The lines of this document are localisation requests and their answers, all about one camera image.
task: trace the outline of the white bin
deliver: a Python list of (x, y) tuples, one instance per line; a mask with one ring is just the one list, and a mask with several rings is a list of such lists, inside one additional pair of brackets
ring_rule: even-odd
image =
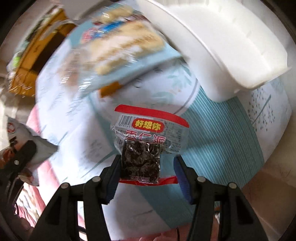
[(221, 102), (289, 70), (272, 31), (235, 0), (137, 0), (184, 56), (207, 96)]

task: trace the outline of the blue and white tablecloth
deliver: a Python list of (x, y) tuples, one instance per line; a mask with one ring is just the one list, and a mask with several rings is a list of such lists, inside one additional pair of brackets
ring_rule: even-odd
[[(112, 97), (92, 93), (72, 101), (57, 70), (81, 34), (77, 27), (49, 59), (37, 80), (36, 100), (42, 137), (59, 145), (50, 159), (60, 183), (84, 183), (109, 166), (117, 151), (110, 122), (118, 104), (171, 112), (190, 125), (183, 158), (214, 183), (244, 186), (277, 146), (291, 115), (279, 79), (223, 103), (209, 100), (186, 63), (174, 60), (139, 77)], [(174, 174), (172, 157), (162, 171)], [(115, 198), (103, 207), (113, 240), (159, 233), (191, 222), (189, 206), (178, 185), (138, 187), (120, 183)], [(83, 215), (82, 204), (79, 213)]]

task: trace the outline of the silver screw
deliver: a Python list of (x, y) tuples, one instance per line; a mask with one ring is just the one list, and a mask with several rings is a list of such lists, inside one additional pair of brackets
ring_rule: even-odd
[(101, 178), (99, 177), (99, 176), (96, 176), (96, 177), (93, 177), (92, 178), (92, 181), (94, 182), (94, 183), (97, 183), (97, 182), (99, 182), (101, 180)]
[(205, 182), (205, 177), (198, 177), (197, 180), (200, 182), (200, 183), (204, 183)]
[(235, 183), (229, 183), (229, 187), (231, 189), (236, 189), (237, 188), (237, 185)]
[(63, 183), (63, 184), (61, 185), (61, 188), (62, 188), (62, 189), (66, 189), (67, 187), (69, 187), (69, 184), (68, 184), (68, 183)]

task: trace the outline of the orange label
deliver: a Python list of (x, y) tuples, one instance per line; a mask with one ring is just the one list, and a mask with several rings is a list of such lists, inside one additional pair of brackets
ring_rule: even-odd
[(132, 123), (132, 127), (139, 130), (160, 133), (163, 132), (165, 125), (160, 121), (136, 118)]

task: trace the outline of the packaged biscuit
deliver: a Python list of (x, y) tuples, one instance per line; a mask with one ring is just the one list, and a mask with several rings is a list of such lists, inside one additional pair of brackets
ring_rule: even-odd
[(30, 185), (38, 186), (37, 168), (53, 155), (58, 147), (42, 139), (33, 130), (10, 117), (8, 117), (7, 122), (7, 135), (9, 147), (0, 151), (0, 169), (5, 167), (6, 163), (14, 157), (27, 141), (32, 140), (37, 147), (36, 154), (19, 174), (19, 178)]
[(187, 121), (164, 111), (127, 105), (117, 106), (115, 112), (112, 130), (114, 145), (122, 155), (121, 181), (135, 185), (175, 183), (175, 177), (161, 176), (161, 156), (186, 149)]
[(110, 95), (137, 76), (181, 56), (131, 7), (113, 4), (93, 21), (96, 24), (83, 34), (83, 44), (73, 49), (60, 71), (62, 83), (77, 86), (80, 97), (97, 89), (101, 97)]

